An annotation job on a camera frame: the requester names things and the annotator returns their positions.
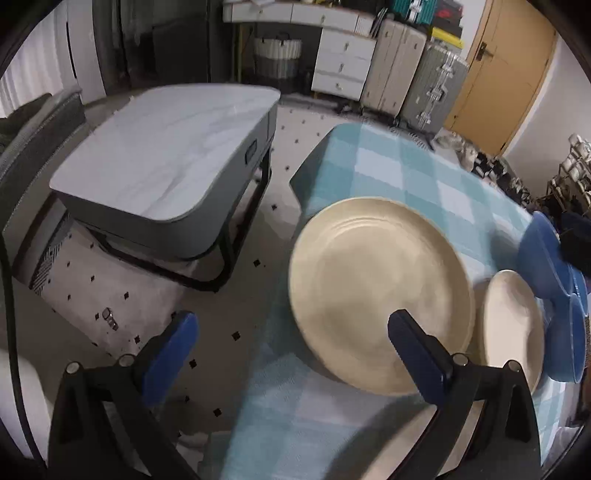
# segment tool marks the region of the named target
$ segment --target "large plate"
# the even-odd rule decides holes
[[[453,247],[428,220],[375,197],[337,202],[302,230],[291,256],[294,317],[337,377],[377,394],[415,392],[388,339],[390,314],[407,309],[450,352],[465,351],[472,288]]]

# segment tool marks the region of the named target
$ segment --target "silver suitcase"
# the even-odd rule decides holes
[[[416,130],[438,133],[467,74],[468,64],[463,58],[428,42],[402,106],[401,118]]]
[[[385,20],[379,31],[361,104],[397,116],[426,41],[423,33]]]

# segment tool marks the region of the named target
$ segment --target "gray storage basket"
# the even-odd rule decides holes
[[[255,73],[258,77],[288,80],[297,76],[301,40],[255,38]]]

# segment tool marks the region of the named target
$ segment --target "plate rim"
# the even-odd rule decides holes
[[[437,235],[439,235],[442,240],[450,247],[451,252],[453,253],[453,256],[455,257],[455,259],[457,260],[457,263],[460,266],[460,269],[463,273],[463,278],[466,279],[466,285],[467,285],[467,303],[468,303],[468,310],[470,311],[470,318],[468,320],[468,328],[467,328],[467,335],[466,338],[463,339],[462,342],[462,347],[458,350],[458,352],[466,352],[468,346],[470,345],[470,342],[472,341],[472,337],[473,337],[473,333],[474,333],[474,327],[475,327],[475,323],[476,323],[476,309],[475,309],[475,295],[474,295],[474,288],[473,288],[473,284],[472,284],[472,280],[470,279],[470,277],[468,276],[467,272],[466,272],[466,267],[464,266],[461,258],[459,257],[458,252],[456,251],[455,247],[452,245],[452,243],[449,241],[449,239],[447,238],[447,236],[445,235],[445,233],[443,233],[441,231],[441,229],[429,218],[425,217],[421,212],[415,210],[412,207],[409,207],[407,204],[403,203],[403,202],[399,202],[397,200],[392,200],[389,199],[387,197],[380,197],[380,196],[361,196],[361,197],[350,197],[347,199],[342,199],[342,200],[338,200],[337,202],[331,203],[330,205],[327,205],[326,207],[324,207],[322,210],[316,212],[307,222],[306,224],[303,226],[303,228],[301,229],[301,231],[298,233],[298,237],[294,243],[294,247],[291,251],[290,254],[290,260],[289,260],[289,265],[288,265],[288,298],[289,298],[289,302],[290,302],[290,308],[291,308],[291,313],[293,315],[293,318],[295,320],[295,323],[298,327],[298,330],[300,331],[300,334],[302,335],[306,345],[308,346],[308,348],[310,348],[310,350],[312,351],[312,353],[314,353],[314,356],[324,365],[325,368],[327,368],[330,373],[332,375],[334,375],[336,378],[339,379],[339,381],[347,384],[347,385],[351,385],[354,388],[357,388],[359,390],[362,391],[367,391],[376,395],[386,395],[386,396],[400,396],[400,395],[408,395],[408,394],[412,394],[412,393],[416,393],[417,389],[416,389],[416,385],[413,387],[410,387],[406,390],[396,390],[396,391],[390,391],[388,393],[385,393],[383,391],[374,391],[374,390],[370,390],[367,388],[362,388],[362,387],[358,387],[357,385],[353,385],[349,382],[347,382],[346,380],[344,380],[343,378],[341,378],[339,375],[337,375],[335,372],[333,372],[333,370],[331,368],[329,368],[324,360],[322,359],[322,357],[320,356],[320,354],[317,352],[317,349],[314,348],[310,342],[307,339],[306,334],[304,333],[302,326],[300,324],[300,321],[297,318],[296,315],[296,309],[294,308],[294,303],[293,303],[293,295],[292,295],[292,276],[293,276],[293,259],[295,256],[295,253],[297,252],[299,246],[301,245],[302,242],[302,234],[303,232],[306,230],[306,228],[308,228],[308,225],[310,224],[310,222],[312,222],[313,220],[315,220],[320,214],[322,214],[323,212],[332,209],[338,205],[341,205],[343,203],[349,203],[349,202],[358,202],[360,200],[378,200],[380,202],[387,202],[390,204],[395,205],[396,207],[401,207],[407,211],[409,211],[410,213],[416,215],[416,217],[418,217],[420,220],[422,220],[423,222],[425,222]]]

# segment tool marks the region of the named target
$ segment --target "cream plate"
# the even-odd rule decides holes
[[[517,360],[534,391],[544,362],[544,321],[533,292],[512,270],[502,270],[491,280],[482,308],[482,361],[502,367]]]
[[[291,255],[289,292],[312,351],[340,379],[377,394],[417,391],[388,339],[392,312],[407,309],[450,353],[472,336],[472,289],[453,247],[387,199],[343,200],[310,220]]]

